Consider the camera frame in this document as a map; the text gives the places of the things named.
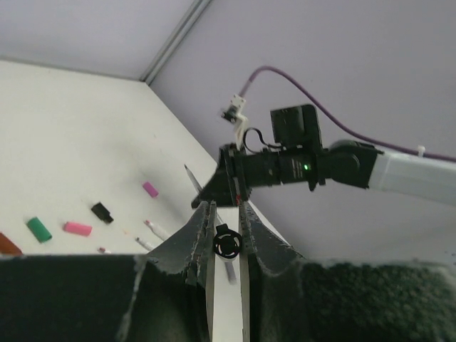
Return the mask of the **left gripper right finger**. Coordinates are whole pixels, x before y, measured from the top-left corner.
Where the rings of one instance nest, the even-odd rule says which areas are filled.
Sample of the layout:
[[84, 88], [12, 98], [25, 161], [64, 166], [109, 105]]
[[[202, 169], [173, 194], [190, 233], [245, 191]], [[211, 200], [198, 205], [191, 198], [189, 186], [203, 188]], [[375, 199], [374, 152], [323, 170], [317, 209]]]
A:
[[455, 273], [443, 264], [303, 257], [239, 206], [245, 341], [453, 341]]

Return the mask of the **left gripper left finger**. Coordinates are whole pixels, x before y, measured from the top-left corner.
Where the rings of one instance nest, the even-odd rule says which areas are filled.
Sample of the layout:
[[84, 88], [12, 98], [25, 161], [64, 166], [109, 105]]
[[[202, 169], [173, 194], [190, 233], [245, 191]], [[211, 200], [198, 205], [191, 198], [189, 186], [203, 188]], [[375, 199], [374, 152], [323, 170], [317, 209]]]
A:
[[211, 341], [215, 203], [147, 254], [1, 258], [3, 341]]

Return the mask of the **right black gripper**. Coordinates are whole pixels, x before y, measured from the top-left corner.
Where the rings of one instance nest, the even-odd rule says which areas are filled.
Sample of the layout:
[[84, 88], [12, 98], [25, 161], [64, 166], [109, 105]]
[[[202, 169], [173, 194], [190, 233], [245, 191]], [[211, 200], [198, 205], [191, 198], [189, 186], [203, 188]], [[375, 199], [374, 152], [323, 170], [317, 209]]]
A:
[[247, 154], [238, 150], [235, 143], [223, 145], [219, 150], [219, 169], [199, 194], [191, 201], [191, 208], [196, 209], [202, 202], [215, 202], [218, 207], [237, 207], [240, 202], [247, 202], [252, 189], [247, 185], [244, 174], [243, 158]]

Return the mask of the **magenta cap marker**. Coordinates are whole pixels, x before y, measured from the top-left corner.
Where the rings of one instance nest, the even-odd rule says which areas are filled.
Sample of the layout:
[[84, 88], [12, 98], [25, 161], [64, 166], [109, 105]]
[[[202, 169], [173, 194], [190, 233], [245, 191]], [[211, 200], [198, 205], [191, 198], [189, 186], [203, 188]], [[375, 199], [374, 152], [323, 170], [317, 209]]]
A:
[[160, 238], [162, 241], [165, 241], [170, 238], [170, 234], [163, 229], [160, 225], [154, 224], [150, 220], [145, 220], [144, 221], [145, 225], [150, 229], [150, 231]]

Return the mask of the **magenta pen cap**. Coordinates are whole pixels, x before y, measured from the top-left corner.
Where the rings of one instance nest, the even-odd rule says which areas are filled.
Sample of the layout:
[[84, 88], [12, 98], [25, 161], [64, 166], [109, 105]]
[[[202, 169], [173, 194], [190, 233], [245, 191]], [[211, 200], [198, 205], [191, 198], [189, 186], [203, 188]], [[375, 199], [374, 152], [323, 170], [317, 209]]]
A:
[[142, 184], [142, 188], [152, 197], [156, 198], [159, 195], [159, 192], [157, 189], [150, 183], [150, 182], [144, 182]]

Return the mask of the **small black pen cap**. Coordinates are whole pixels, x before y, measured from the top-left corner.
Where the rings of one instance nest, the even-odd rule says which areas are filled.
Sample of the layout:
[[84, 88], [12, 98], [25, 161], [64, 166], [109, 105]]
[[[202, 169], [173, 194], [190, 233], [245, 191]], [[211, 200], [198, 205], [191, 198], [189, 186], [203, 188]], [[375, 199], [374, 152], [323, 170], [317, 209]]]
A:
[[100, 221], [106, 224], [113, 222], [111, 213], [101, 202], [94, 204], [90, 210]]

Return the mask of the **pink pen cap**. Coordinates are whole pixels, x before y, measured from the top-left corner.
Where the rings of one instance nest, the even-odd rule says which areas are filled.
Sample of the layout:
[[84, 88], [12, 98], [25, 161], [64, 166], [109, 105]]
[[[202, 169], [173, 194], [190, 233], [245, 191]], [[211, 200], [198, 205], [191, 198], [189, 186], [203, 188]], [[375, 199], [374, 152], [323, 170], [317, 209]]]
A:
[[66, 222], [63, 230], [70, 234], [77, 234], [83, 237], [88, 237], [92, 232], [92, 226], [81, 224], [77, 222]]

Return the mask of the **teal green pen cap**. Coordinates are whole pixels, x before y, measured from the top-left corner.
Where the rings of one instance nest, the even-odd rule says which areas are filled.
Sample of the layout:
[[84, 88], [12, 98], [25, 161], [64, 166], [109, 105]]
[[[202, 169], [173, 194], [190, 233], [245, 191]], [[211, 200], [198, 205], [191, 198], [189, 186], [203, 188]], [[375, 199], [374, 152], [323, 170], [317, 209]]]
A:
[[52, 234], [47, 230], [46, 226], [38, 217], [29, 219], [26, 226], [39, 243], [44, 243], [52, 239]]

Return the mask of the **long black pen cap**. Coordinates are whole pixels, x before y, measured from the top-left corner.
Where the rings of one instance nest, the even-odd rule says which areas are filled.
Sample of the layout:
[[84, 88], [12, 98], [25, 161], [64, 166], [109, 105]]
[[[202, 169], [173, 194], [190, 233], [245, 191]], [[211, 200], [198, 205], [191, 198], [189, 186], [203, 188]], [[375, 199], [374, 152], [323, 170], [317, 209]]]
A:
[[242, 236], [230, 229], [227, 224], [217, 225], [212, 241], [213, 252], [223, 262], [233, 262], [242, 249]]

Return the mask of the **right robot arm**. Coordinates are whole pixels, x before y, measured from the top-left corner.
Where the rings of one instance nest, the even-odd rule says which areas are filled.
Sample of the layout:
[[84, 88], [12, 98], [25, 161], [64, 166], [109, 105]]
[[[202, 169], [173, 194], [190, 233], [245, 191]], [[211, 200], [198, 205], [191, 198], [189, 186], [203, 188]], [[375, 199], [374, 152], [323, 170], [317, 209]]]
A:
[[310, 104], [276, 109], [270, 117], [274, 145], [251, 154], [234, 143], [221, 146], [217, 168], [192, 200], [192, 208], [211, 201], [236, 207], [248, 201], [256, 187], [305, 182], [315, 190], [327, 180], [455, 205], [453, 162], [386, 152], [353, 140], [324, 148], [317, 112]]

